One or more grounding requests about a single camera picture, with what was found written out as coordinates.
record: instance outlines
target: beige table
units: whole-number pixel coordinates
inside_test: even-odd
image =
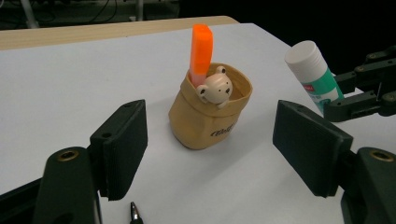
[[[238,23],[227,16],[0,31],[0,49],[23,49],[191,28],[195,23]]]

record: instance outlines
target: white surface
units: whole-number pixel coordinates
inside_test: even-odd
[[[213,62],[245,73],[250,101],[230,135],[194,151],[172,135],[167,113],[190,62],[191,30],[0,52],[0,193],[33,181],[47,157],[89,138],[120,106],[145,99],[148,148],[128,194],[101,199],[104,222],[147,224],[343,223],[340,201],[315,197],[272,144],[279,99],[318,109],[284,62],[290,48],[254,24],[211,27]],[[353,150],[393,153],[396,117],[336,124]]]

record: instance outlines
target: black cable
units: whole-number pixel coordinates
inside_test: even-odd
[[[15,3],[13,0],[10,0],[9,3],[14,7],[11,10],[6,10],[3,8],[3,12],[0,14],[0,22],[14,25],[11,29],[18,29],[21,25],[23,25],[23,17],[24,14],[21,12],[22,5],[21,2]]]
[[[114,16],[116,15],[116,13],[117,13],[117,8],[118,8],[117,0],[114,0],[114,3],[116,4],[116,8],[115,8],[115,10],[114,10],[113,15],[112,15],[110,18],[108,18],[108,19],[106,19],[106,20],[104,20],[104,21],[95,21],[95,20],[100,16],[100,14],[102,14],[102,12],[105,10],[105,8],[107,7],[107,4],[108,4],[109,2],[110,2],[110,0],[107,0],[106,3],[105,3],[105,5],[104,5],[104,6],[102,7],[102,9],[98,12],[98,14],[96,14],[96,16],[93,17],[93,18],[92,18],[90,21],[88,21],[87,23],[103,23],[103,22],[110,21],[111,19],[113,19]]]
[[[40,14],[38,14],[39,16],[36,16],[36,20],[39,22],[39,23],[49,23],[49,22],[52,22],[52,21],[55,21],[55,19],[56,19],[56,16],[55,16],[55,14],[53,13],[53,12],[51,12],[51,11],[41,11],[41,13],[47,13],[49,16],[50,16],[50,18],[49,19],[47,19],[47,20],[45,20],[45,19],[43,19],[43,15],[40,15]]]

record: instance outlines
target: tan paper bag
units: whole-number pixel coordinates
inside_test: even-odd
[[[169,110],[172,132],[187,148],[204,149],[225,139],[238,121],[252,93],[248,78],[230,65],[212,63],[207,75],[215,74],[216,68],[220,65],[225,67],[226,75],[233,83],[233,92],[226,106],[218,108],[215,104],[203,103],[187,72]]]

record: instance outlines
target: red label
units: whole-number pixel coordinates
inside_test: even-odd
[[[315,91],[314,87],[312,85],[303,85],[304,89],[306,91]]]

